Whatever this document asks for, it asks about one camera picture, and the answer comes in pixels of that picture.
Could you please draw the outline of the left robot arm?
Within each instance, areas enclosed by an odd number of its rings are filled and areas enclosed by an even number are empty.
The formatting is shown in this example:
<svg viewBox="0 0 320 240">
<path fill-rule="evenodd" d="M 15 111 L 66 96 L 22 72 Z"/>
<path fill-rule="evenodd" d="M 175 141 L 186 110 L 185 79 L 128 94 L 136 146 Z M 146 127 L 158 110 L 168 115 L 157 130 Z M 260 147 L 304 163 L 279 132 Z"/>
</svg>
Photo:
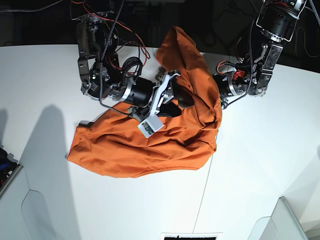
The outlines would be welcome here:
<svg viewBox="0 0 320 240">
<path fill-rule="evenodd" d="M 248 30 L 245 55 L 233 63 L 223 60 L 216 66 L 221 107 L 226 109 L 245 96 L 263 96 L 285 42 L 293 38 L 305 0 L 264 0 L 255 21 Z"/>
</svg>

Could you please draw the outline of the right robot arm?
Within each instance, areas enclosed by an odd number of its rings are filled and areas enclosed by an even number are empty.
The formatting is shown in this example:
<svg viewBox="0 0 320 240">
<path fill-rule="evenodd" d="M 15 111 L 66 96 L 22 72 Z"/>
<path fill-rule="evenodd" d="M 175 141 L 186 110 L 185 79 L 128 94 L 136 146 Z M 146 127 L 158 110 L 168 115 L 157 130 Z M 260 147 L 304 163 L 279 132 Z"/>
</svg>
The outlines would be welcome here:
<svg viewBox="0 0 320 240">
<path fill-rule="evenodd" d="M 73 0 L 86 14 L 77 18 L 77 66 L 81 92 L 100 105 L 139 122 L 154 115 L 175 118 L 194 105 L 192 96 L 177 83 L 179 71 L 165 72 L 152 81 L 141 76 L 146 62 L 131 56 L 119 63 L 121 41 L 116 26 L 124 1 L 110 1 L 109 11 L 94 11 L 86 0 Z"/>
</svg>

